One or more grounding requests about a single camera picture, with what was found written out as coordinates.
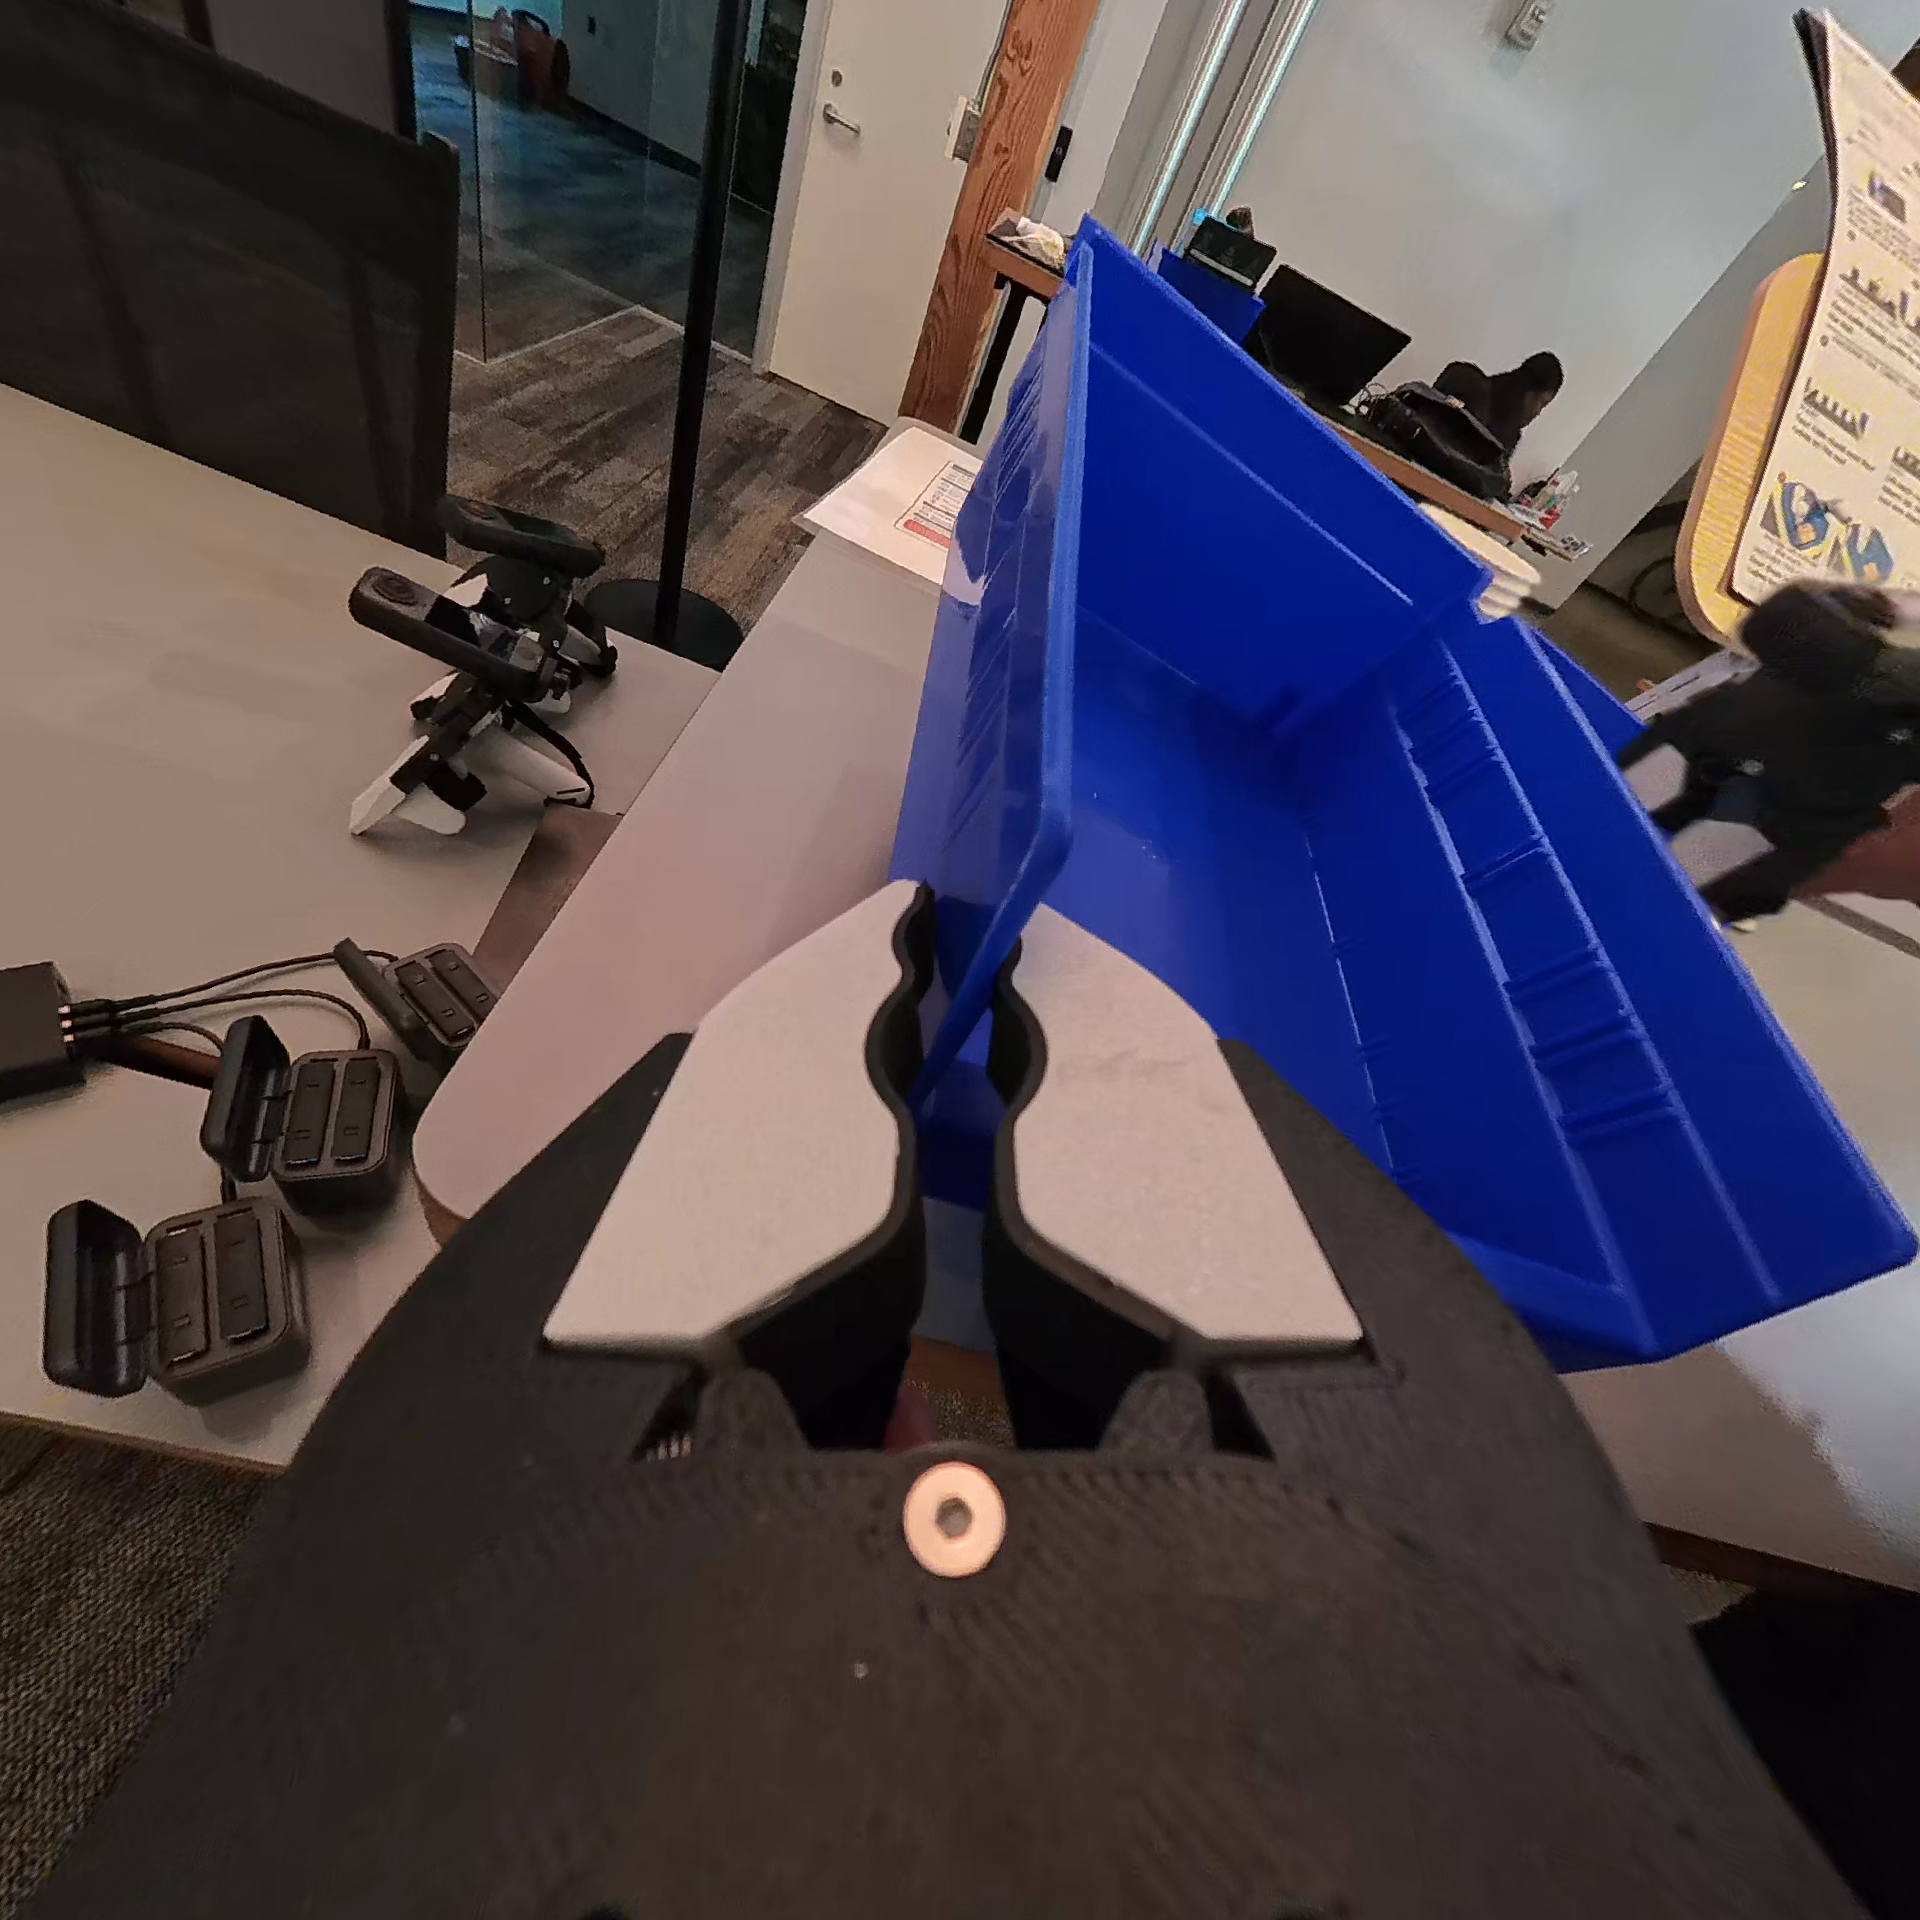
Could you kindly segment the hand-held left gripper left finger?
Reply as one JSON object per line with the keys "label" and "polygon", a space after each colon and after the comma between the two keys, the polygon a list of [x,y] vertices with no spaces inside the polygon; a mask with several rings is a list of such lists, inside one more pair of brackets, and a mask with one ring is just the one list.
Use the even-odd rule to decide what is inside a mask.
{"label": "hand-held left gripper left finger", "polygon": [[892,880],[685,1038],[543,1344],[775,1380],[813,1444],[882,1444],[928,1278],[910,1092],[936,900]]}

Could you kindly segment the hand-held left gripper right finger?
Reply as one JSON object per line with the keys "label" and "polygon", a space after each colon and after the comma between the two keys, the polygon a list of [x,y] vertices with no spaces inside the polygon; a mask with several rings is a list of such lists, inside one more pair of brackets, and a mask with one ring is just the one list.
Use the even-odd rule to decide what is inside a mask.
{"label": "hand-held left gripper right finger", "polygon": [[982,1305],[1020,1444],[1096,1444],[1139,1380],[1349,1361],[1362,1321],[1231,1056],[1065,916],[997,974]]}

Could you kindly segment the blue plastic bin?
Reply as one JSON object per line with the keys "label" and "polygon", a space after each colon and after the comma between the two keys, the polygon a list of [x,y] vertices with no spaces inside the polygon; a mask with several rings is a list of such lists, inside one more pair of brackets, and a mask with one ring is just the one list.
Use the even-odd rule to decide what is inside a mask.
{"label": "blue plastic bin", "polygon": [[1402,1189],[1571,1372],[1917,1237],[1488,569],[1087,218],[957,520],[891,877],[951,1000],[921,1134],[989,1200],[997,970],[1050,906]]}

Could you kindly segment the person's right forearm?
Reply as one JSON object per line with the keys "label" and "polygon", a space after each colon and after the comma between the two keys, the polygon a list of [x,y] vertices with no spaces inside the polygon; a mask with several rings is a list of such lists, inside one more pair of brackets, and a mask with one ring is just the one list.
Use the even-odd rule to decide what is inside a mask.
{"label": "person's right forearm", "polygon": [[1796,900],[1890,900],[1918,905],[1918,806],[1888,815],[1885,826],[1856,838],[1845,853],[1805,880]]}

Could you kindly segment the curved wooden panel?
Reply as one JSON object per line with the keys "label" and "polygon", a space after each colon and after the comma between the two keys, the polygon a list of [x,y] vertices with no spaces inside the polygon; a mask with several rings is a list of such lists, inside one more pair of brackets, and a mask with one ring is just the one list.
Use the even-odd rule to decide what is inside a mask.
{"label": "curved wooden panel", "polygon": [[1789,404],[1826,272],[1824,253],[1805,253],[1754,292],[1717,420],[1695,470],[1674,547],[1674,587],[1693,631],[1737,650],[1749,605],[1730,580],[1765,459]]}

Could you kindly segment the black battery charging case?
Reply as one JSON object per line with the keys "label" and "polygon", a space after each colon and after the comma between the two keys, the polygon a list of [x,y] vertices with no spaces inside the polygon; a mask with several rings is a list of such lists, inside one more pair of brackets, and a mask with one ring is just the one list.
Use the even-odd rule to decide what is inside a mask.
{"label": "black battery charging case", "polygon": [[291,1054],[264,1017],[235,1020],[214,1060],[201,1148],[232,1189],[268,1189],[299,1219],[349,1223],[402,1183],[406,1101],[381,1048]]}
{"label": "black battery charging case", "polygon": [[47,1223],[42,1374],[73,1392],[143,1388],[191,1406],[299,1377],[312,1356],[301,1238],[267,1197],[150,1230],[78,1200]]}
{"label": "black battery charging case", "polygon": [[437,1076],[461,1063],[499,1007],[499,992],[459,944],[379,960],[343,939],[330,958],[398,1046]]}

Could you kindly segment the printed poster board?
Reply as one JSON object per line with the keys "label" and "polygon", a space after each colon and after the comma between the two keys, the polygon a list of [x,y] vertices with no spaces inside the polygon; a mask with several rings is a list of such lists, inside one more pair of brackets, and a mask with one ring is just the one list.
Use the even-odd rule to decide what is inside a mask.
{"label": "printed poster board", "polygon": [[1760,459],[1730,594],[1918,584],[1918,104],[1832,12],[1796,31],[1832,196],[1817,298]]}

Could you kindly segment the black laptop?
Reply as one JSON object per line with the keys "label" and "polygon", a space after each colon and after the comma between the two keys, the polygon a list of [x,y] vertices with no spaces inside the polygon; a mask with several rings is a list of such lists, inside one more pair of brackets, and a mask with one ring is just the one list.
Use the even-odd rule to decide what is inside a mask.
{"label": "black laptop", "polygon": [[1405,329],[1284,263],[1264,281],[1260,300],[1245,351],[1323,412],[1349,411],[1413,342]]}

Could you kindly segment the white paper sheet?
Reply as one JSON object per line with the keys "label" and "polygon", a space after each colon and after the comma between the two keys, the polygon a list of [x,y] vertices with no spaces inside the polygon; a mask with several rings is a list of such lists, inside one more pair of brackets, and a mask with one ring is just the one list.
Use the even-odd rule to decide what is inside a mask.
{"label": "white paper sheet", "polygon": [[795,516],[799,530],[943,588],[959,516],[982,452],[919,422],[899,420],[838,484]]}

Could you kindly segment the small blue bin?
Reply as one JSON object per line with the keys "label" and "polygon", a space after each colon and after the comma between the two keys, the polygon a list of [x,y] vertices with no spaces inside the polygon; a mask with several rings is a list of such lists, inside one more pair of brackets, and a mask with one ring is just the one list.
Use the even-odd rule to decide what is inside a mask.
{"label": "small blue bin", "polygon": [[1243,347],[1264,313],[1263,298],[1213,269],[1204,259],[1190,259],[1157,247],[1150,259],[1153,272],[1208,320],[1231,345]]}

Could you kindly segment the black charging hub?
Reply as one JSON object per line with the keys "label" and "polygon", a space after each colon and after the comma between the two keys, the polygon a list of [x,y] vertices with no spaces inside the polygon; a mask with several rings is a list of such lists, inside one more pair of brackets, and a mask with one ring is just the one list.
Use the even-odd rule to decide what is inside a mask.
{"label": "black charging hub", "polygon": [[53,962],[2,969],[2,1106],[85,1085],[71,990]]}

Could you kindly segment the black pole with round base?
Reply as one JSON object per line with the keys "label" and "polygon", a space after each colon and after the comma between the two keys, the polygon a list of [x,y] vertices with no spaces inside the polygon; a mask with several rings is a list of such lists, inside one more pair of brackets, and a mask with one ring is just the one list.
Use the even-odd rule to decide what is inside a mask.
{"label": "black pole with round base", "polygon": [[657,576],[589,593],[589,609],[623,635],[713,673],[723,673],[747,639],[720,602],[689,588],[686,576],[750,17],[750,2],[716,8]]}

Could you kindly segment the wooden table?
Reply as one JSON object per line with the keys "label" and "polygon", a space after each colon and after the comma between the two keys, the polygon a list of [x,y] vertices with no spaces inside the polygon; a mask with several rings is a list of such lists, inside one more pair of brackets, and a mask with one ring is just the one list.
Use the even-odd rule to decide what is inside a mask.
{"label": "wooden table", "polygon": [[[982,434],[987,430],[1024,308],[1028,305],[1050,305],[1063,287],[1060,272],[1048,269],[1044,263],[1028,257],[1020,249],[995,235],[989,235],[981,242],[981,255],[992,263],[992,288],[1003,303],[998,307],[997,320],[987,335],[987,345],[973,377],[973,395],[968,397],[966,411],[959,427],[959,440],[970,446],[982,443]],[[1428,469],[1407,460],[1389,446],[1377,445],[1350,430],[1347,424],[1331,418],[1324,418],[1323,424],[1337,432],[1337,437],[1342,439],[1353,452],[1364,459],[1377,473],[1380,473],[1389,482],[1417,502],[1450,514],[1456,520],[1470,524],[1503,543],[1521,543],[1534,554],[1548,557],[1559,563],[1573,564],[1592,554],[1592,545],[1588,540],[1574,540],[1573,537],[1541,529],[1532,520],[1525,518],[1518,508],[1482,500],[1440,479]]]}

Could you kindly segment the wooden pillar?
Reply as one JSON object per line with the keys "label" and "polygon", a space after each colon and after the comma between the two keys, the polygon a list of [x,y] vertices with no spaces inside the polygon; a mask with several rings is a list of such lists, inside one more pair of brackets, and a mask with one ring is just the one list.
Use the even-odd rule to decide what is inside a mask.
{"label": "wooden pillar", "polygon": [[989,71],[973,157],[949,222],[899,412],[952,432],[995,310],[991,230],[1042,185],[1096,2],[1013,2]]}

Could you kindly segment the white door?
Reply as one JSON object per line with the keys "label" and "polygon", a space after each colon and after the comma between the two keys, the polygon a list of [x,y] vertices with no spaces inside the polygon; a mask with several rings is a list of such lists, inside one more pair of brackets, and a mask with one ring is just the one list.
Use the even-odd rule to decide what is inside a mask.
{"label": "white door", "polygon": [[865,420],[900,414],[1004,2],[810,2],[752,361]]}

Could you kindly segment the black mesh chair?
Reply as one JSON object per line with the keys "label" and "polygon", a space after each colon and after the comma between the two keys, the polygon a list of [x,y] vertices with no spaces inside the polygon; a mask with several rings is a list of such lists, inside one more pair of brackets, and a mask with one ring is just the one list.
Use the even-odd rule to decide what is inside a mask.
{"label": "black mesh chair", "polygon": [[5,389],[445,559],[457,151],[119,5],[2,31]]}

